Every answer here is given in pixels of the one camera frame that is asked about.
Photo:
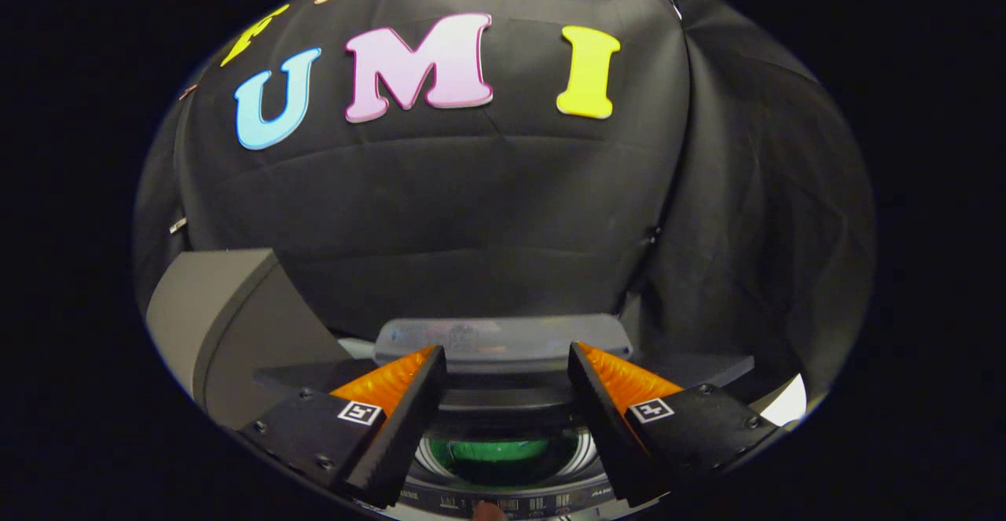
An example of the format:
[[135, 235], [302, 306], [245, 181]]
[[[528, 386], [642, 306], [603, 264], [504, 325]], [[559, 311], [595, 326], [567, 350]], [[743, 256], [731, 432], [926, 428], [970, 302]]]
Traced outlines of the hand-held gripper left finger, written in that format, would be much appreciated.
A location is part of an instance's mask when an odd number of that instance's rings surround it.
[[237, 435], [308, 486], [385, 509], [398, 503], [447, 377], [445, 349], [430, 345], [336, 389], [303, 387]]

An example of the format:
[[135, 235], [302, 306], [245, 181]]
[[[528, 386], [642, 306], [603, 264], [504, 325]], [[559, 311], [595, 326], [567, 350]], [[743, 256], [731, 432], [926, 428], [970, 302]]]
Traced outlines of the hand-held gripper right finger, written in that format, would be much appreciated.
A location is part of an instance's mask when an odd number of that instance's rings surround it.
[[569, 345], [567, 374], [615, 498], [629, 506], [705, 485], [787, 435], [720, 387], [683, 388], [583, 342]]

